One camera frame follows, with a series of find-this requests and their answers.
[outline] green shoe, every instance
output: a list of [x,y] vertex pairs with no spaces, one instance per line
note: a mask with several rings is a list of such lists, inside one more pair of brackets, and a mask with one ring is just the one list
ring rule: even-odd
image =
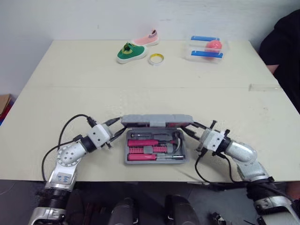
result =
[[144,58],[147,55],[147,48],[145,46],[137,46],[127,42],[119,51],[117,61],[124,64],[132,60]]

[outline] table surface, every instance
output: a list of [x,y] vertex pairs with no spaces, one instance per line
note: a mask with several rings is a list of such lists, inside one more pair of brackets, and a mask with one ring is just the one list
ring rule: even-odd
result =
[[[187,61],[185,42],[161,41],[149,48],[165,56],[158,67],[147,58],[118,64],[123,45],[53,41],[0,127],[0,179],[41,180],[42,158],[57,144],[63,124],[85,113],[98,122],[125,114],[188,114],[205,125],[217,120],[216,129],[230,129],[232,139],[257,150],[276,180],[300,180],[300,116],[248,41],[230,42],[219,64]],[[76,119],[63,141],[88,130],[85,119]],[[125,165],[124,142],[125,135],[112,149],[87,155],[78,180],[200,181],[195,140],[187,137],[189,162],[182,165]],[[55,151],[47,158],[47,176],[55,158]],[[199,170],[211,181],[230,181],[226,161],[210,154]],[[237,179],[235,167],[233,174]]]

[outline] tool kit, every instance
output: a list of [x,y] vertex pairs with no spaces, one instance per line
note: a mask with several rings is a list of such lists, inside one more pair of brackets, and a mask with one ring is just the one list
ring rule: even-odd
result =
[[126,164],[181,164],[188,161],[180,127],[194,122],[189,115],[125,115]]

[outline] black shirt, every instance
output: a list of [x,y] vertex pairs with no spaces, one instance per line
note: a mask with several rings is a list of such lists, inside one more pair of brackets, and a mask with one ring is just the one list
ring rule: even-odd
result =
[[259,54],[266,65],[279,65],[274,76],[300,113],[300,9],[276,23]]

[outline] tape roll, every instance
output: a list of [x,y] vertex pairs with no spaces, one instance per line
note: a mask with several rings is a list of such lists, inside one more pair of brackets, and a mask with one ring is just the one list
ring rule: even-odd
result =
[[[152,59],[154,58],[154,57],[156,57],[156,56],[158,56],[158,57],[160,57],[161,58],[161,61],[159,61],[159,62],[154,62]],[[151,64],[151,65],[153,65],[153,66],[158,66],[158,65],[160,65],[160,64],[162,64],[163,63],[163,61],[164,61],[164,56],[162,55],[162,54],[159,54],[159,53],[154,53],[154,54],[152,54],[150,57],[149,57],[149,63]]]

